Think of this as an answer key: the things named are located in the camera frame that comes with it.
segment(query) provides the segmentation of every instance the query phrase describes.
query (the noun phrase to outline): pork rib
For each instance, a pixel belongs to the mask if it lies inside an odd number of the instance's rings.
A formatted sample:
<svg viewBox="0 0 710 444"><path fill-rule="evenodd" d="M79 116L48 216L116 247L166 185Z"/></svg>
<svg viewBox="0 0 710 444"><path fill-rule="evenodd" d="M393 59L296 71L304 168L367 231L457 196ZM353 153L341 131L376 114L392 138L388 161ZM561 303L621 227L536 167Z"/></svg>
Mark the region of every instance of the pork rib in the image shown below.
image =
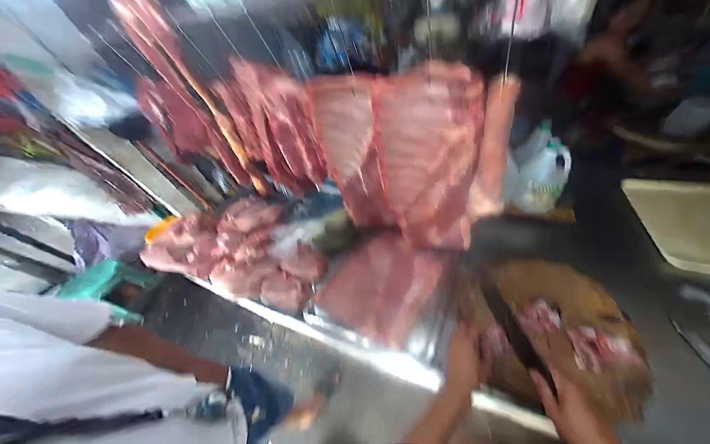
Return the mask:
<svg viewBox="0 0 710 444"><path fill-rule="evenodd" d="M208 126L207 134L215 154L222 160L235 180L241 185L253 183L260 193L266 194L267 184L264 177L251 165L239 137L233 132L231 120L218 110L207 89L183 63L176 35L164 19L157 1L111 0L111 5L114 13L123 23L128 37L155 67L155 70L173 88L178 91L182 90L184 92L182 96L186 101L192 100L187 90L184 89L183 80L187 81L207 105L215 122L214 126Z"/></svg>
<svg viewBox="0 0 710 444"><path fill-rule="evenodd" d="M320 152L358 226L395 224L377 166L371 76L331 76L307 87Z"/></svg>
<svg viewBox="0 0 710 444"><path fill-rule="evenodd" d="M484 121L484 84L430 62L374 86L377 154L389 207L418 247L469 247L469 188Z"/></svg>

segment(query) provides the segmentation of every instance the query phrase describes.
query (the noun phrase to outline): blue object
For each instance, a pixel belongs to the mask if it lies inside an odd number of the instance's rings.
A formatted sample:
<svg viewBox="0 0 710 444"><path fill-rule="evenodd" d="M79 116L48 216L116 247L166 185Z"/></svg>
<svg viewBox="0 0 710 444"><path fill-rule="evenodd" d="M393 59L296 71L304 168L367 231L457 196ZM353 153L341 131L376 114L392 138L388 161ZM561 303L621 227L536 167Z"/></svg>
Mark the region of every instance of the blue object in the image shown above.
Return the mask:
<svg viewBox="0 0 710 444"><path fill-rule="evenodd" d="M295 396L292 391L270 382L259 373L242 367L231 367L231 378L226 393L240 398L249 428L246 444L263 444L268 433L292 409Z"/></svg>

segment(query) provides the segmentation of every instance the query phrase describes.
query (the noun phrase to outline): knife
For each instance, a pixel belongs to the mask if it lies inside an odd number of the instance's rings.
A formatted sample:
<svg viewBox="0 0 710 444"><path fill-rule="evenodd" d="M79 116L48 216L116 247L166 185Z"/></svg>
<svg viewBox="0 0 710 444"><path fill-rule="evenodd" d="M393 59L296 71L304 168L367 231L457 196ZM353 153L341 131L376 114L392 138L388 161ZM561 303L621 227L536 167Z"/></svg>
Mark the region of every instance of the knife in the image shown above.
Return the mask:
<svg viewBox="0 0 710 444"><path fill-rule="evenodd" d="M511 348L514 349L514 353L519 358L519 361L528 370L538 371L539 375L547 381L547 385L557 399L558 389L556 388L555 380L552 378L550 369L547 367L547 364L544 363L541 356L539 356L539 353L536 351L536 348L533 347L533 343L530 342L525 332L519 327L519 322L517 321L517 317L514 316L514 311L511 310L506 299L500 294L497 285L495 285L495 282L487 273L480 278L480 283L481 291L484 293L484 299L487 301L492 315L495 316L495 321L506 332L508 343L511 344Z"/></svg>

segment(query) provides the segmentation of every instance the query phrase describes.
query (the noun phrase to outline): metal hook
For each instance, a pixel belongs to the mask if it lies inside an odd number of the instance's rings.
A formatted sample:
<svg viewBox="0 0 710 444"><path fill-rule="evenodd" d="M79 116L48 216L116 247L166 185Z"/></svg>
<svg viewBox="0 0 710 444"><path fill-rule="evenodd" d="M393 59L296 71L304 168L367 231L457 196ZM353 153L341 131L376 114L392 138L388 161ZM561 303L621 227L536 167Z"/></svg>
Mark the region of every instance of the metal hook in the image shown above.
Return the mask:
<svg viewBox="0 0 710 444"><path fill-rule="evenodd" d="M221 26L220 23L218 23L218 19L215 18L215 14L212 12L212 8L210 7L209 3L205 3L204 5L207 6L207 12L210 14L210 18L212 18L212 21L215 23L215 26L218 27L218 30L223 34L223 38L226 39L227 42L229 42L229 45L234 49L234 53L237 54L238 57L242 58L242 54L240 54L240 51L237 50L237 46L234 46L234 42L232 39L229 38L229 35L226 35L226 31L223 30L223 27Z"/></svg>
<svg viewBox="0 0 710 444"><path fill-rule="evenodd" d="M281 63L279 63L279 60L275 57L275 54L273 54L273 51L270 49L270 46L267 44L267 41L262 37L262 33L260 32L259 28L256 27L256 23L254 23L253 19L251 18L251 14L249 14L249 11L245 8L245 3L243 3L243 0L240 0L240 5L243 8L243 12L245 12L245 16L248 17L249 21L251 22L251 26L254 27L254 30L256 31L256 35L259 35L260 40L262 40L262 44L264 44L264 47L267 48L267 52L270 53L270 56L273 58L273 62L275 62L275 66L278 66L279 69L281 69L281 72L284 72L283 67L281 67Z"/></svg>
<svg viewBox="0 0 710 444"><path fill-rule="evenodd" d="M429 28L429 62L431 62L432 45L431 45L431 0L426 0L426 25ZM426 73L429 76L429 88L431 88L431 70L429 69Z"/></svg>
<svg viewBox="0 0 710 444"><path fill-rule="evenodd" d="M508 49L506 49L506 69L503 71L503 84L508 81L508 64L511 60L511 46L514 44L514 26L517 25L517 13L519 11L519 1L514 0L514 17L511 19L511 34L508 36Z"/></svg>
<svg viewBox="0 0 710 444"><path fill-rule="evenodd" d="M117 26L117 24L113 22L112 19L110 19L110 18L109 18L109 19L106 19L106 24L107 24L107 25L111 25L111 27L113 28L114 32L116 32L117 35L119 35L120 37L122 37L122 39L125 41L125 43L127 43L128 46L132 47L132 48L133 48L133 51L135 51L136 54L138 54L139 57L141 57L141 59L142 59L144 62L147 63L147 65L152 66L152 63L151 63L149 60L147 60L147 58L144 57L143 54L141 54L141 51L139 51L139 48L137 48L135 45L133 45L133 42L130 41L130 37L128 37L127 35L125 35L124 32L122 31L122 29L120 29L120 28Z"/></svg>
<svg viewBox="0 0 710 444"><path fill-rule="evenodd" d="M333 6L333 0L328 0L328 2L330 3L330 12L333 15L333 20L336 22L336 27L339 28L339 35L341 36L341 43L344 45L344 57L347 59L347 66L350 68L350 74L354 76L355 71L353 70L352 62L350 62L350 53L347 52L347 42L344 38L344 31L341 29L341 23L339 23L339 16L336 14L336 8Z"/></svg>
<svg viewBox="0 0 710 444"><path fill-rule="evenodd" d="M218 78L223 81L223 76L221 75L221 73L215 68L215 65L212 64L210 59L204 55L202 50L199 49L199 47L195 43L193 43L193 40L191 40L191 38L188 36L188 34L185 34L185 31L182 29L182 26L180 26L180 22L177 20L177 18L174 17L174 15L172 15L170 10L165 9L165 11L166 11L166 15L169 16L169 18L174 23L174 26L177 27L177 30L182 34L183 37L185 37L186 40L188 40L188 43L190 43L191 46L193 46L193 49L195 49L196 52L199 53L199 56L202 56L202 59L204 60L204 62L207 62L207 65L209 65L212 68L212 70L215 72L215 74L218 75Z"/></svg>
<svg viewBox="0 0 710 444"><path fill-rule="evenodd" d="M347 60L347 67L350 68L350 75L352 76L353 82L355 81L355 71L353 70L353 65L352 61L350 61L350 53L347 51L347 42L344 37L344 30L341 29L341 23L339 23L339 16L336 14L336 8L333 6L333 0L328 0L330 3L330 13L332 14L331 16L333 17L333 20L336 22L336 27L339 29L339 36L341 36L341 44L344 46L344 58ZM328 35L330 35L330 26L328 26ZM333 45L333 52L336 52L338 55L338 52L336 51L336 42L333 40L333 35L330 35L330 43ZM353 85L352 88L353 92L353 98L357 101L357 94L355 94L355 87Z"/></svg>
<svg viewBox="0 0 710 444"><path fill-rule="evenodd" d="M136 74L139 74L140 76L143 76L143 74L141 73L141 71L139 71L138 69L136 69L135 66L133 66L130 62L128 62L128 59L127 59L127 58L125 58L122 54L120 54L119 51L117 51L116 49L114 49L114 47L113 47L110 43L108 43L108 42L106 41L106 39L104 39L104 37L100 34L100 32L97 32L97 30L94 29L94 28L92 27L92 25L87 24L87 27L94 33L94 35L97 35L97 37L100 39L100 41L102 41L102 42L104 43L104 45L108 46L108 48L109 48L110 50L112 50L113 53L114 53L115 55L117 55L117 57L120 57L120 59L122 59L122 61L125 62L125 64L127 64L128 66L130 66L131 69L133 69L134 71L136 71Z"/></svg>

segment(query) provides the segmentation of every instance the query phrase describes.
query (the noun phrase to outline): pork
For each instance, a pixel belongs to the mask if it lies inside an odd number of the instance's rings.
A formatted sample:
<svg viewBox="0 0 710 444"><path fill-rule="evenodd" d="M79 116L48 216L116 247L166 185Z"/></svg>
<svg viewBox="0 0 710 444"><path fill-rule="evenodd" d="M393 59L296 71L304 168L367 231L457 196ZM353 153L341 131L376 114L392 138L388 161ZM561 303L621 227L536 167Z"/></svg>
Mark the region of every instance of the pork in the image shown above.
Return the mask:
<svg viewBox="0 0 710 444"><path fill-rule="evenodd" d="M114 14L135 47L189 106L198 106L185 87L187 82L212 114L214 125L206 124L214 155L221 159L241 185L253 183L267 193L264 177L250 164L231 120L217 109L210 93L182 60L177 36L163 17L157 0L110 0Z"/></svg>
<svg viewBox="0 0 710 444"><path fill-rule="evenodd" d="M246 197L234 202L222 215L219 231L247 233L264 225L275 224L281 217L282 208L256 198Z"/></svg>
<svg viewBox="0 0 710 444"><path fill-rule="evenodd" d="M400 348L439 284L443 264L399 234L382 234L356 248L311 300L340 325Z"/></svg>
<svg viewBox="0 0 710 444"><path fill-rule="evenodd" d="M503 210L503 171L514 119L514 104L519 92L520 82L513 76L505 83L503 79L495 79L489 84L484 136L467 202L470 220L492 216Z"/></svg>
<svg viewBox="0 0 710 444"><path fill-rule="evenodd" d="M417 247L466 250L483 82L465 66L432 62L373 90L380 177L402 233Z"/></svg>
<svg viewBox="0 0 710 444"><path fill-rule="evenodd" d="M183 217L159 233L141 252L144 265L169 273L207 278L223 258L217 248L215 217L196 214Z"/></svg>
<svg viewBox="0 0 710 444"><path fill-rule="evenodd" d="M281 275L278 263L273 260L237 265L223 261L213 268L210 282L235 298L259 298L262 282L273 275Z"/></svg>
<svg viewBox="0 0 710 444"><path fill-rule="evenodd" d="M308 86L320 151L357 226L395 224L383 193L371 110L371 76L330 76Z"/></svg>
<svg viewBox="0 0 710 444"><path fill-rule="evenodd" d="M543 298L536 298L518 316L518 321L528 335L555 333L561 326L560 310L551 307Z"/></svg>
<svg viewBox="0 0 710 444"><path fill-rule="evenodd" d="M303 189L323 182L327 172L314 134L311 103L303 86L275 68L241 58L231 58L230 62L251 114L254 109L261 109L266 118L269 134L262 134L267 140L262 141L261 148L271 172L284 176L288 170L295 184Z"/></svg>
<svg viewBox="0 0 710 444"><path fill-rule="evenodd" d="M176 156L205 153L210 147L207 127L212 119L182 98L164 81L140 78L136 83L139 105Z"/></svg>
<svg viewBox="0 0 710 444"><path fill-rule="evenodd" d="M619 365L645 365L643 358L627 338L612 336L593 327L567 331L574 347L574 361L580 370L601 373Z"/></svg>
<svg viewBox="0 0 710 444"><path fill-rule="evenodd" d="M288 313L297 313L309 300L308 286L286 273L276 273L262 281L262 302Z"/></svg>
<svg viewBox="0 0 710 444"><path fill-rule="evenodd" d="M279 267L302 282L312 284L325 274L327 261L320 252L301 243L298 244L295 254L281 259Z"/></svg>

